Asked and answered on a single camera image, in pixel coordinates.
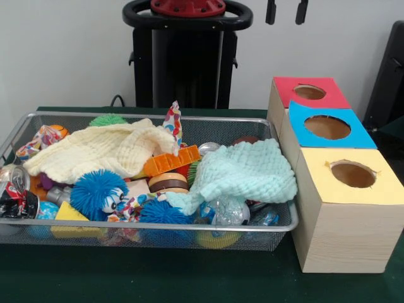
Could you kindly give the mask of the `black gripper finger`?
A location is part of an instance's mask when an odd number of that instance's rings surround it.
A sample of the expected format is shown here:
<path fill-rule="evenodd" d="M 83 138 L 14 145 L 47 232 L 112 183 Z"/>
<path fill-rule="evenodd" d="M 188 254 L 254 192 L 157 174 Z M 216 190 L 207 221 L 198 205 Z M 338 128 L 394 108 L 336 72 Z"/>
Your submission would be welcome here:
<path fill-rule="evenodd" d="M 295 24 L 302 25 L 306 20 L 306 13 L 308 7 L 308 0 L 301 0 L 297 7 L 297 13 L 295 17 Z"/>
<path fill-rule="evenodd" d="M 268 0 L 267 8 L 266 8 L 266 19 L 265 22 L 269 25 L 273 25 L 275 23 L 276 16 L 276 3 L 275 0 Z"/>

